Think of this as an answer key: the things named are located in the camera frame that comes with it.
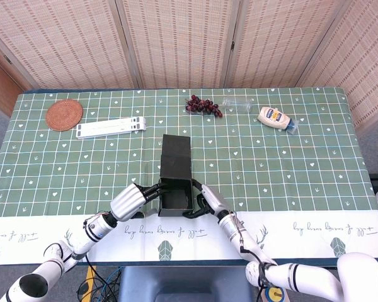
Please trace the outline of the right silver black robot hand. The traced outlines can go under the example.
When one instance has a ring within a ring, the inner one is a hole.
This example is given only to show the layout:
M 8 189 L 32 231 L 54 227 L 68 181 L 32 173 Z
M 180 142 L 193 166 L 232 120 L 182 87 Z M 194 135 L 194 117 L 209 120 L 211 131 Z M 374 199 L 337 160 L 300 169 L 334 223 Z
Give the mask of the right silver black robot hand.
M 221 221 L 223 217 L 231 212 L 226 205 L 225 199 L 210 186 L 201 184 L 195 179 L 192 179 L 192 186 L 200 191 L 200 194 L 197 195 L 199 209 L 196 211 L 185 211 L 183 213 L 185 218 L 195 219 L 206 214 L 211 214 Z

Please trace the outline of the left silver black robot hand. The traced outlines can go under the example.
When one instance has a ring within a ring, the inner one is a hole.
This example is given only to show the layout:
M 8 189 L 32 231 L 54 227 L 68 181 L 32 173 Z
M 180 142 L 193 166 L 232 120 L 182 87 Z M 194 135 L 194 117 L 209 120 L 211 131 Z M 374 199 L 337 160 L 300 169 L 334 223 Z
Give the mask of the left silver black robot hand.
M 163 187 L 162 183 L 150 187 L 130 184 L 111 201 L 110 211 L 113 217 L 117 221 L 131 219 L 145 204 L 159 197 Z

